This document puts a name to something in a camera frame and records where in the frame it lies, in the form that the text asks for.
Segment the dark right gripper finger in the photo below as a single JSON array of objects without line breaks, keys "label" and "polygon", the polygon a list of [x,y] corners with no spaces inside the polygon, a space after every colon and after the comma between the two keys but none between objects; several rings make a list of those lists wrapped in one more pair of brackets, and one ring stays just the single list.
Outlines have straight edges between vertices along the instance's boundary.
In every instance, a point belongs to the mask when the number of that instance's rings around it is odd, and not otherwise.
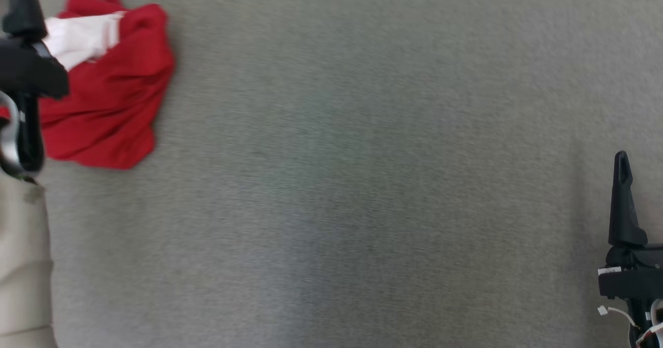
[{"label": "dark right gripper finger", "polygon": [[613,246],[645,246],[648,237],[639,227],[635,202],[632,195],[633,175],[625,151],[615,155],[611,211],[609,225],[609,244]]}]

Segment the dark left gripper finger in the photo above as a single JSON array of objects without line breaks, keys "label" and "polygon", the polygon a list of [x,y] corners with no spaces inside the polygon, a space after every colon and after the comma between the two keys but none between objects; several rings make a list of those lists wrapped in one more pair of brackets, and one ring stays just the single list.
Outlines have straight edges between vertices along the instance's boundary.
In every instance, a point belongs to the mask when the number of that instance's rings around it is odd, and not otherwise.
[{"label": "dark left gripper finger", "polygon": [[47,37],[47,26],[39,0],[8,0],[8,11],[3,17],[3,32],[26,40]]}]

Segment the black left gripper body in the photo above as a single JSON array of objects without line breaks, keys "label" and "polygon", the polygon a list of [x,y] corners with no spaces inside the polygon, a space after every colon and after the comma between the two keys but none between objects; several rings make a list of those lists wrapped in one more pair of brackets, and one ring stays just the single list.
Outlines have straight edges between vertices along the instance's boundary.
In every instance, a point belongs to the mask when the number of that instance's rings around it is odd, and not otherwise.
[{"label": "black left gripper body", "polygon": [[2,169],[9,175],[38,175],[46,153],[39,100],[69,94],[67,70],[45,44],[2,39]]}]

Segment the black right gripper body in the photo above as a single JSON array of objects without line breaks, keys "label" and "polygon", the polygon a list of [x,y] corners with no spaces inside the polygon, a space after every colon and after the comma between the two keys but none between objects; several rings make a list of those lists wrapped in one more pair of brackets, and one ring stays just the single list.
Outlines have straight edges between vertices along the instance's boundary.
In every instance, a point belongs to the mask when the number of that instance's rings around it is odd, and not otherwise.
[{"label": "black right gripper body", "polygon": [[598,269],[601,296],[627,304],[628,340],[660,341],[662,297],[661,245],[643,248],[613,246],[606,266]]}]

